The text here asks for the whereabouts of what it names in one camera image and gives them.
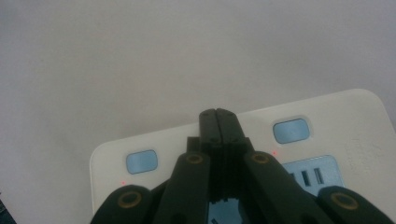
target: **white power strip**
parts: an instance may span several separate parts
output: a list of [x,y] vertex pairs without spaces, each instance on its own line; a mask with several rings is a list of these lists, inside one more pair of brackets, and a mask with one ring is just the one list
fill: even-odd
[[[342,91],[237,117],[254,148],[281,163],[332,156],[345,186],[396,220],[396,134],[373,93]],[[169,178],[188,136],[199,136],[197,123],[99,146],[91,157],[93,212],[123,185],[153,189]],[[320,183],[321,175],[309,178]]]

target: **screw hole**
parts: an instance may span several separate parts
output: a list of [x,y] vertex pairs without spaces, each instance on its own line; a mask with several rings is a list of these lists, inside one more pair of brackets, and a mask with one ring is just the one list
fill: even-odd
[[119,197],[118,204],[121,208],[135,207],[142,201],[142,195],[136,191],[128,191]]
[[202,158],[202,156],[195,155],[195,154],[187,157],[187,161],[192,164],[201,163],[203,160],[204,160],[204,158]]
[[253,159],[255,162],[260,163],[260,164],[265,164],[267,163],[270,159],[268,159],[267,156],[262,155],[262,154],[254,154],[251,159]]
[[335,204],[347,210],[355,210],[359,207],[358,202],[345,193],[335,192],[331,195],[331,198]]

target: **socket slot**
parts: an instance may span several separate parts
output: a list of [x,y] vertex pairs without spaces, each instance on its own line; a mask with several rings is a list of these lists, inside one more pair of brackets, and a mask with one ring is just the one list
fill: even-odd
[[315,168],[314,172],[315,172],[315,177],[317,178],[318,184],[319,185],[324,184],[323,176],[321,175],[320,169],[319,168]]
[[311,186],[311,181],[309,181],[308,172],[307,171],[301,171],[301,174],[303,175],[304,184],[307,187],[310,187]]

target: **white surface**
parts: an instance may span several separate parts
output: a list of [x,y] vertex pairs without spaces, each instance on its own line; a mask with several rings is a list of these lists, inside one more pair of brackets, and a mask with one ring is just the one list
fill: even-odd
[[[241,113],[238,119],[254,148],[270,154],[275,151],[281,163],[334,156],[346,187],[396,220],[396,176],[392,174],[396,169],[396,134],[376,95],[364,90],[341,91]],[[274,125],[293,119],[306,120],[309,138],[279,144]],[[99,146],[91,157],[93,211],[122,181],[148,189],[159,186],[172,174],[178,156],[186,152],[187,137],[198,135],[198,125],[191,124]],[[157,154],[158,168],[130,175],[127,156],[150,149]]]
[[396,121],[396,2],[0,1],[0,190],[88,223],[104,142],[352,88]]

